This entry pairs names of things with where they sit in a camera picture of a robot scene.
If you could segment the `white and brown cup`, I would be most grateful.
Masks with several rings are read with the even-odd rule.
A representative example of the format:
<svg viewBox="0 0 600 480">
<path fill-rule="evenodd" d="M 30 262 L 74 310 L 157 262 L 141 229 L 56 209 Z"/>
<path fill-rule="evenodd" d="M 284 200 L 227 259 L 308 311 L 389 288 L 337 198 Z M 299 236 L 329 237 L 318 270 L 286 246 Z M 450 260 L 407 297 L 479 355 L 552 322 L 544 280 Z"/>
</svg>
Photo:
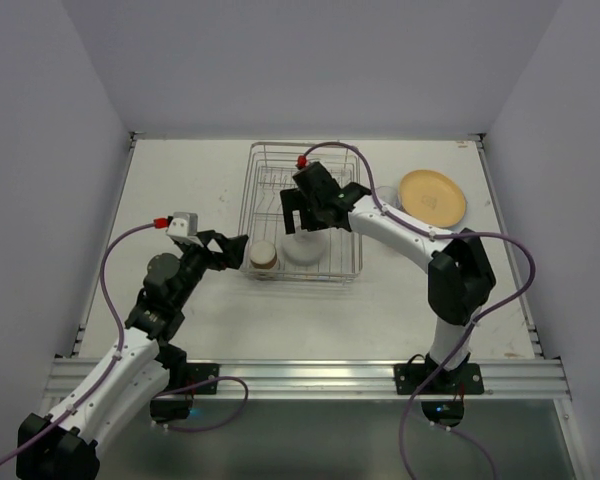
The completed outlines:
<svg viewBox="0 0 600 480">
<path fill-rule="evenodd" d="M 275 244 L 268 240 L 254 242 L 249 249 L 249 263 L 258 270 L 275 270 L 278 267 Z"/>
</svg>

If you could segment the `white bowl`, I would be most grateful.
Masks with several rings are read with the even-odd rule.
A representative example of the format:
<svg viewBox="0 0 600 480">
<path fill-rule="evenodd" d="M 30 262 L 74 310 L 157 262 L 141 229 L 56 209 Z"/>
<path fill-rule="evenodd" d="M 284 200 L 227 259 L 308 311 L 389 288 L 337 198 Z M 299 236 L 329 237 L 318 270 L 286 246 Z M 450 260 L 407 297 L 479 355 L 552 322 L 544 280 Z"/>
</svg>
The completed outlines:
<svg viewBox="0 0 600 480">
<path fill-rule="evenodd" d="M 311 266 L 318 264 L 326 251 L 326 234 L 321 231 L 297 230 L 286 235 L 281 241 L 285 259 L 294 265 Z"/>
</svg>

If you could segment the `clear drinking glass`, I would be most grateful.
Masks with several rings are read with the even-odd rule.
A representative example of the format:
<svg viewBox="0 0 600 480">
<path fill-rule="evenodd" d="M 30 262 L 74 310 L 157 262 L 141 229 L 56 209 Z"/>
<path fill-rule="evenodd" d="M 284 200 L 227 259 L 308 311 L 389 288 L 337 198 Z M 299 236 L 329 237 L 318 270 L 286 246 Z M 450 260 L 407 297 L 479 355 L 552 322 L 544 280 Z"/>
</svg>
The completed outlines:
<svg viewBox="0 0 600 480">
<path fill-rule="evenodd" d="M 399 194 L 394 187 L 378 186 L 375 189 L 375 193 L 381 202 L 391 205 L 394 208 L 400 207 Z"/>
</svg>

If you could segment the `yellow plate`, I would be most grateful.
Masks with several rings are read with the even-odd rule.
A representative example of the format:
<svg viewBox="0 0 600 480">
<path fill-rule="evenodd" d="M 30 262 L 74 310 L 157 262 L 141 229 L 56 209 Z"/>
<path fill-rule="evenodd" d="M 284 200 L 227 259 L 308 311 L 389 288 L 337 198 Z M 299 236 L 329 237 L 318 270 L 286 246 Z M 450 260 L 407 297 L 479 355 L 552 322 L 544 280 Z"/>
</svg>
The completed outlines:
<svg viewBox="0 0 600 480">
<path fill-rule="evenodd" d="M 427 169 L 407 173 L 399 185 L 402 209 L 412 217 L 441 228 L 459 224 L 467 210 L 461 188 L 446 175 Z"/>
</svg>

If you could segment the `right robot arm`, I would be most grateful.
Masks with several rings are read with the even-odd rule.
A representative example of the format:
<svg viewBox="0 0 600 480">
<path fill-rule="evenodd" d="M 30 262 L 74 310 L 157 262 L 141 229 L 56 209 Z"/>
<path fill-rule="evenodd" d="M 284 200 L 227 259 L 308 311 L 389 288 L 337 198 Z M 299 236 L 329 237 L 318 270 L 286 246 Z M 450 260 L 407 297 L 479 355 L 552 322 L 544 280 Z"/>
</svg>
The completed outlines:
<svg viewBox="0 0 600 480">
<path fill-rule="evenodd" d="M 295 186 L 280 192 L 286 232 L 343 229 L 374 239 L 420 267 L 437 316 L 426 358 L 447 372 L 461 368 L 469 358 L 470 322 L 496 284 L 481 240 L 429 227 L 356 182 L 340 186 L 321 163 L 303 156 L 292 179 Z"/>
</svg>

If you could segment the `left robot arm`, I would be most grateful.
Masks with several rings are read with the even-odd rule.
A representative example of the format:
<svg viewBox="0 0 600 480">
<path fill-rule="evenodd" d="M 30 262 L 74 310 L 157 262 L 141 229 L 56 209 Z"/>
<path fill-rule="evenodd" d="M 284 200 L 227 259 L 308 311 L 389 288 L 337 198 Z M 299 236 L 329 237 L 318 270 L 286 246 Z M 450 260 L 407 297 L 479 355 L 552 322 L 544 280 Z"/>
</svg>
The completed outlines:
<svg viewBox="0 0 600 480">
<path fill-rule="evenodd" d="M 200 394 L 222 380 L 218 373 L 190 374 L 185 352 L 170 341 L 203 275 L 239 268 L 248 238 L 214 230 L 168 235 L 181 253 L 149 261 L 111 349 L 62 402 L 20 425 L 17 478 L 93 479 L 105 446 L 145 405 L 163 396 Z"/>
</svg>

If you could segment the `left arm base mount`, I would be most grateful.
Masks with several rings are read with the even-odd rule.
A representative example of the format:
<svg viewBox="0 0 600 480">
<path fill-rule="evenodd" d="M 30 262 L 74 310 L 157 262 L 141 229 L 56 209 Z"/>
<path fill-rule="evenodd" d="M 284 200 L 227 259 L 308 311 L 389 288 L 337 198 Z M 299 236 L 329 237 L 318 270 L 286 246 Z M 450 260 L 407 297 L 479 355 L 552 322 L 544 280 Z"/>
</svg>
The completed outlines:
<svg viewBox="0 0 600 480">
<path fill-rule="evenodd" d="M 220 365 L 217 363 L 182 363 L 170 371 L 169 383 L 164 389 L 172 391 L 210 380 L 219 375 Z M 150 402 L 150 415 L 156 423 L 167 423 L 187 419 L 193 410 L 196 396 L 210 396 L 217 393 L 217 385 L 211 383 L 198 389 L 190 389 L 175 397 L 160 397 Z"/>
</svg>

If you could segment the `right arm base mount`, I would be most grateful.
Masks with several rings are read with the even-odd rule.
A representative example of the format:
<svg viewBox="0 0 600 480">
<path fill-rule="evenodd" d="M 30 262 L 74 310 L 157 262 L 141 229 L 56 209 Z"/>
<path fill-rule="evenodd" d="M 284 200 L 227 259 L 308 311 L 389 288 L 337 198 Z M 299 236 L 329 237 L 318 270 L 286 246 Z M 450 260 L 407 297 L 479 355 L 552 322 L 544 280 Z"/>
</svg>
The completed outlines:
<svg viewBox="0 0 600 480">
<path fill-rule="evenodd" d="M 410 396 L 432 373 L 436 365 L 429 356 L 416 354 L 408 361 L 393 366 L 393 379 L 396 393 Z M 458 426 L 464 418 L 467 396 L 480 396 L 485 393 L 480 366 L 468 359 L 454 370 L 442 370 L 419 393 L 429 399 L 420 402 L 420 408 L 427 420 L 442 427 Z"/>
</svg>

